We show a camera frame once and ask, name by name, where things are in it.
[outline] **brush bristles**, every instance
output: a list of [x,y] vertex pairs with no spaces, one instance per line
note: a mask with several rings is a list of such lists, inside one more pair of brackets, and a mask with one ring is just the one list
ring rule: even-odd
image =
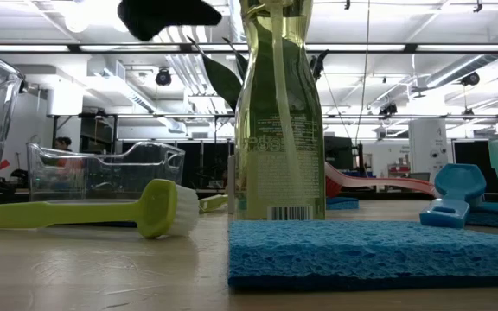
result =
[[199,218],[199,199],[193,189],[176,185],[178,193],[178,206],[176,207],[176,216],[167,235],[188,235],[197,225]]

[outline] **glass bottle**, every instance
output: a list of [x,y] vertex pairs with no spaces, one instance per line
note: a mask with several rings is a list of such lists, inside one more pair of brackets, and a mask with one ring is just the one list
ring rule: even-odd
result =
[[324,219],[322,110],[304,41],[312,0],[240,0],[250,47],[236,113],[236,219]]

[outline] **green brush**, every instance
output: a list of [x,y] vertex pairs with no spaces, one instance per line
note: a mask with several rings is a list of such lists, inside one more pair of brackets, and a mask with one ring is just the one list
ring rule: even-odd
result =
[[173,181],[153,180],[132,203],[60,204],[29,202],[0,205],[0,228],[135,221],[145,238],[187,235],[197,223],[199,201],[194,190]]

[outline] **barcode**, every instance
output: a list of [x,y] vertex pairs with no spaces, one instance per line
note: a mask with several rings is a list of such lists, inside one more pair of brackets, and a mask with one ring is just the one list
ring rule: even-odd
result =
[[268,207],[269,220],[312,220],[312,206]]

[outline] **wooden table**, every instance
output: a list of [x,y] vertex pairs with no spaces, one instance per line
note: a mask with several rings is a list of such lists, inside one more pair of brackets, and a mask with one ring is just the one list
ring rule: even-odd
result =
[[[416,220],[425,201],[361,201],[331,219]],[[227,286],[227,221],[201,216],[190,238],[133,229],[0,231],[0,311],[497,310],[498,288],[240,293]]]

